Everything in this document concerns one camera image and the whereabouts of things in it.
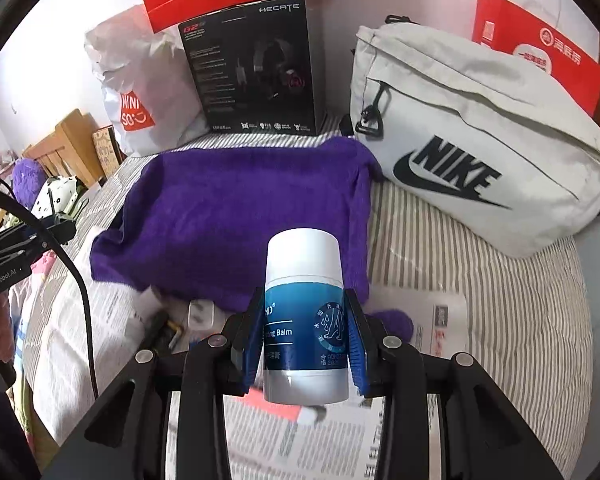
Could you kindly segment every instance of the blanket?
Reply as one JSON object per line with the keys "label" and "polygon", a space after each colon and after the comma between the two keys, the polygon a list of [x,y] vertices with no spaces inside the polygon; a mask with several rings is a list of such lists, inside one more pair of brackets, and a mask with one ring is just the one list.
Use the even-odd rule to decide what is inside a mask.
{"label": "blanket", "polygon": [[58,450],[58,444],[48,434],[33,410],[33,393],[24,375],[22,349],[33,307],[55,261],[56,254],[53,251],[46,252],[31,266],[31,276],[12,286],[9,290],[9,308],[13,321],[16,351],[13,362],[16,370],[16,382],[10,390],[10,398],[16,418],[22,426],[40,470],[43,470],[53,458]]}
{"label": "blanket", "polygon": [[94,280],[244,311],[265,281],[267,244],[293,228],[333,234],[346,287],[368,297],[371,152],[335,137],[317,148],[192,149],[152,160],[126,197],[122,225],[94,241]]}

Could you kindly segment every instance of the white plastic bag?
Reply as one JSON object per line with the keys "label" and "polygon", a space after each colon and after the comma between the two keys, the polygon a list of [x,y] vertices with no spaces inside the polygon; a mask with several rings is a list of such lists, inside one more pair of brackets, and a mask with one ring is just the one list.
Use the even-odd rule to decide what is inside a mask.
{"label": "white plastic bag", "polygon": [[187,57],[167,32],[154,34],[144,6],[109,18],[86,35],[120,148],[145,156],[206,133]]}

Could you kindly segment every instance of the striped bed sheet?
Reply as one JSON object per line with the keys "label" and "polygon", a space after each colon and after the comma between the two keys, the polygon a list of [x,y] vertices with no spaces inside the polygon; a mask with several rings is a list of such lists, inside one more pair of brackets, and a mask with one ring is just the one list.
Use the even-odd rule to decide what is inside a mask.
{"label": "striped bed sheet", "polygon": [[[180,150],[317,146],[339,134],[338,118],[329,117],[323,131],[318,137],[208,134]],[[128,158],[109,179],[80,218],[69,256],[77,254],[92,226],[110,225],[151,159]],[[372,283],[465,295],[469,351],[568,478],[587,425],[593,368],[589,307],[573,239],[514,260],[416,196],[390,182],[375,183],[368,275]],[[50,306],[67,277],[72,279],[56,263],[29,322],[24,367],[32,383]]]}

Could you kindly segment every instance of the human hand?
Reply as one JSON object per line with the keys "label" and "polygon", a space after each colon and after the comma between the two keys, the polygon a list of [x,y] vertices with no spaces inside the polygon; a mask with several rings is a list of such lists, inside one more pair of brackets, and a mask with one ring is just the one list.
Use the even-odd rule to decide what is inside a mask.
{"label": "human hand", "polygon": [[9,300],[6,293],[0,294],[0,361],[8,363],[13,359],[15,342],[13,325],[9,315]]}

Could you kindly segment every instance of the screw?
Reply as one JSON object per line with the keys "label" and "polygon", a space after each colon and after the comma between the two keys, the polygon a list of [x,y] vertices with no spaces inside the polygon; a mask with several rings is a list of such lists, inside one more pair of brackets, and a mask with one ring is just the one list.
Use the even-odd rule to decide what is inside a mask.
{"label": "screw", "polygon": [[400,348],[402,346],[402,340],[395,335],[388,335],[382,339],[382,344],[387,348]]}
{"label": "screw", "polygon": [[460,366],[469,367],[474,364],[474,358],[464,352],[456,356],[456,363]]}
{"label": "screw", "polygon": [[141,365],[150,363],[154,358],[154,353],[151,350],[141,350],[136,354],[136,362]]}
{"label": "screw", "polygon": [[211,348],[222,348],[226,345],[226,338],[222,334],[216,334],[208,339]]}

